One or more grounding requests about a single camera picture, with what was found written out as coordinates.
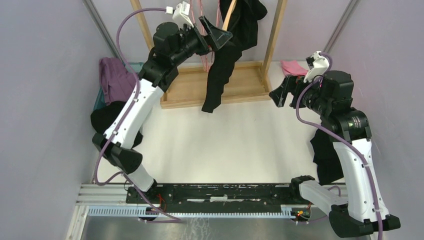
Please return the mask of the black pleated skirt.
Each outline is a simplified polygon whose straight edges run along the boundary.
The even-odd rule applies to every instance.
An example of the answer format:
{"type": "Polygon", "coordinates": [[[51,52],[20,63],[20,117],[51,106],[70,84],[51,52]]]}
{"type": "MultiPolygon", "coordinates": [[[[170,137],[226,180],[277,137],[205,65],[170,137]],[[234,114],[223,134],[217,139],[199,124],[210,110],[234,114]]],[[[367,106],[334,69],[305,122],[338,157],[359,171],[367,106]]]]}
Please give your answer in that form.
{"type": "Polygon", "coordinates": [[[215,60],[209,69],[206,96],[202,111],[213,113],[221,104],[224,87],[229,82],[235,63],[242,57],[242,52],[258,44],[258,21],[268,13],[259,0],[238,0],[230,14],[227,31],[233,37],[215,52],[215,60]]]}

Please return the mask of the black garment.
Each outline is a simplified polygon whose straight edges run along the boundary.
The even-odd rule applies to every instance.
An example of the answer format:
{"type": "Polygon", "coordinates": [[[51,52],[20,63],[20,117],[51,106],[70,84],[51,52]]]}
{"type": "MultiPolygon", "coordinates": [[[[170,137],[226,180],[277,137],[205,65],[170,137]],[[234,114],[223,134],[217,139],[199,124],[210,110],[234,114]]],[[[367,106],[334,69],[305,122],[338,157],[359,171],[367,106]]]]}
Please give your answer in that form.
{"type": "Polygon", "coordinates": [[[340,159],[334,149],[330,136],[317,129],[310,140],[313,148],[313,162],[317,165],[317,176],[320,185],[329,185],[344,177],[340,159]]]}
{"type": "Polygon", "coordinates": [[[103,135],[104,132],[115,122],[126,102],[114,101],[111,104],[94,110],[90,115],[91,125],[94,130],[103,135]]]}

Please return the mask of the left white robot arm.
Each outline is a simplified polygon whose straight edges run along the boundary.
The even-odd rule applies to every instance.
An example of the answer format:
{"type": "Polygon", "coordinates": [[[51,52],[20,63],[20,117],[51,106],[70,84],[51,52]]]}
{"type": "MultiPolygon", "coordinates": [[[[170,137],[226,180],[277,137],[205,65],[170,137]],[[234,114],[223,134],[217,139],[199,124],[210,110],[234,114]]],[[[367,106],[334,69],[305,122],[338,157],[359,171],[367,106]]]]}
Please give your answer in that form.
{"type": "Polygon", "coordinates": [[[178,67],[193,55],[206,55],[222,49],[233,37],[229,31],[212,25],[206,17],[199,20],[205,28],[174,22],[157,26],[154,46],[147,61],[135,75],[135,87],[117,118],[104,133],[96,133],[92,142],[99,156],[117,167],[129,182],[138,187],[138,197],[149,204],[156,200],[155,179],[142,164],[143,155],[133,149],[134,140],[149,112],[177,78],[178,67]]]}

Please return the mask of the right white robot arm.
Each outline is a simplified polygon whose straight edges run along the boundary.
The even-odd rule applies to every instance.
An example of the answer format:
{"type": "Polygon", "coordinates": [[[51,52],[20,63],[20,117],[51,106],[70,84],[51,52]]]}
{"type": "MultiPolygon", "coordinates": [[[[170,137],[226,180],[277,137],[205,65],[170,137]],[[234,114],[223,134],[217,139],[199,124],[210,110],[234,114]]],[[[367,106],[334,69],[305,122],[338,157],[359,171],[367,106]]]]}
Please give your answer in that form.
{"type": "Polygon", "coordinates": [[[311,176],[292,179],[289,199],[295,204],[309,201],[328,216],[340,238],[378,234],[401,227],[381,196],[372,160],[372,134],[367,116],[352,107],[354,82],[349,73],[330,70],[311,80],[304,75],[287,75],[270,92],[275,105],[283,107],[288,94],[290,107],[308,108],[320,116],[317,128],[329,135],[337,154],[347,189],[342,198],[325,189],[311,176]]]}

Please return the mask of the wooden hanger rack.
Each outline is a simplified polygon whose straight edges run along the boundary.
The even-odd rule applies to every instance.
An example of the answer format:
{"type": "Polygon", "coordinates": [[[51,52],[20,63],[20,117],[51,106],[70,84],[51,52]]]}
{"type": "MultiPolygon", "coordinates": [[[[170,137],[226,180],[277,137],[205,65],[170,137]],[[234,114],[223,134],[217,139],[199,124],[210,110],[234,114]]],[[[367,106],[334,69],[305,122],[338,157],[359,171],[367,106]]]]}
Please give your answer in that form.
{"type": "MultiPolygon", "coordinates": [[[[271,85],[268,71],[274,54],[287,1],[277,1],[267,50],[263,61],[239,61],[229,83],[224,86],[223,104],[264,101],[268,99],[271,85]]],[[[163,109],[200,106],[204,103],[208,73],[203,66],[179,67],[179,75],[160,98],[163,109]]]]}

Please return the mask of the pink garment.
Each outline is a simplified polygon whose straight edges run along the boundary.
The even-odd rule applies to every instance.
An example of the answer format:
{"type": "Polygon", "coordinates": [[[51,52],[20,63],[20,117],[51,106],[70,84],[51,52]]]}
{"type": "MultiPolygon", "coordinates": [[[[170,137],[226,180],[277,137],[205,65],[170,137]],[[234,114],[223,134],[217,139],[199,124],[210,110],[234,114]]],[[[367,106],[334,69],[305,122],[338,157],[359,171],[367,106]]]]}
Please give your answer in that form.
{"type": "Polygon", "coordinates": [[[285,61],[281,60],[281,69],[285,76],[305,76],[308,73],[308,69],[302,67],[296,60],[285,61]]]}

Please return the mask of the teal plastic basket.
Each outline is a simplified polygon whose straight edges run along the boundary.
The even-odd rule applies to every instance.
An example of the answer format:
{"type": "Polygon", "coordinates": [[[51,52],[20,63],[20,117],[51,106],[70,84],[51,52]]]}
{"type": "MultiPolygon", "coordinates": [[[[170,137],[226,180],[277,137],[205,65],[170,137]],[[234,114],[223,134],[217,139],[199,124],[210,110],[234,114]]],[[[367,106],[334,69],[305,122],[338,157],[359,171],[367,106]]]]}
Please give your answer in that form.
{"type": "MultiPolygon", "coordinates": [[[[139,73],[141,71],[143,64],[144,64],[143,62],[130,62],[129,63],[129,65],[133,68],[133,70],[136,73],[139,73]]],[[[97,97],[96,97],[96,100],[95,100],[95,103],[94,103],[94,106],[93,106],[93,110],[95,111],[95,110],[104,108],[105,106],[106,106],[106,103],[105,103],[104,93],[103,93],[102,88],[100,87],[98,94],[97,94],[97,97]]]]}

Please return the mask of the purple garment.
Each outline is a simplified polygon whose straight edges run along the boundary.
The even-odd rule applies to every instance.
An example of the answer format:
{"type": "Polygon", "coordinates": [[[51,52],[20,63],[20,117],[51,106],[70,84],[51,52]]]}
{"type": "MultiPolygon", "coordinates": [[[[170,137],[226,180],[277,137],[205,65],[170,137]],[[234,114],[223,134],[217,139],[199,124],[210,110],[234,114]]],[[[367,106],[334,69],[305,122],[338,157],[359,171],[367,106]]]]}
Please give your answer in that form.
{"type": "Polygon", "coordinates": [[[103,57],[98,62],[99,83],[108,106],[112,102],[126,102],[133,93],[136,80],[123,62],[115,57],[103,57]]]}

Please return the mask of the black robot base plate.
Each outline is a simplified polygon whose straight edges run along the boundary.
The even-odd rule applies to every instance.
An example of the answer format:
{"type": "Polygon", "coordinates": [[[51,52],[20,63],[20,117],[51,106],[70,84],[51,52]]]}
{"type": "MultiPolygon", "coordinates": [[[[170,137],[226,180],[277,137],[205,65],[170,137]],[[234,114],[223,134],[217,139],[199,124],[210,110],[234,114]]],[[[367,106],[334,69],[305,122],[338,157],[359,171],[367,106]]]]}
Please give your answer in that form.
{"type": "Polygon", "coordinates": [[[287,183],[159,183],[144,195],[168,214],[268,214],[311,207],[287,183]]]}

